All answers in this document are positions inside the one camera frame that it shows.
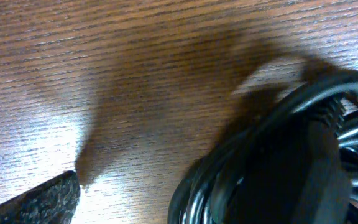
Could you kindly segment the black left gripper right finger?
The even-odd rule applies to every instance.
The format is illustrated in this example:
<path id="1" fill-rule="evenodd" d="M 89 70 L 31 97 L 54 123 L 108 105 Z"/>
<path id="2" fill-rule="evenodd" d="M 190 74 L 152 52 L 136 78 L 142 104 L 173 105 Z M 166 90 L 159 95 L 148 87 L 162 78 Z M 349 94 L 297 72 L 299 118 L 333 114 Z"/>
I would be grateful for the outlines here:
<path id="1" fill-rule="evenodd" d="M 352 184 L 341 167 L 332 127 L 289 124 L 252 157 L 224 223 L 344 223 Z"/>

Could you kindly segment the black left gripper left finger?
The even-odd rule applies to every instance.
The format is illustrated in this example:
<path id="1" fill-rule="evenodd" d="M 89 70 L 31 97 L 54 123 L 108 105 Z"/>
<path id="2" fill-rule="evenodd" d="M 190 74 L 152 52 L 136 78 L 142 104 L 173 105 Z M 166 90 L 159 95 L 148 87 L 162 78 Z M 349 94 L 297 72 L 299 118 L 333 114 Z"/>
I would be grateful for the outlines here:
<path id="1" fill-rule="evenodd" d="M 79 199 L 78 176 L 69 170 L 0 204 L 0 224 L 70 224 Z"/>

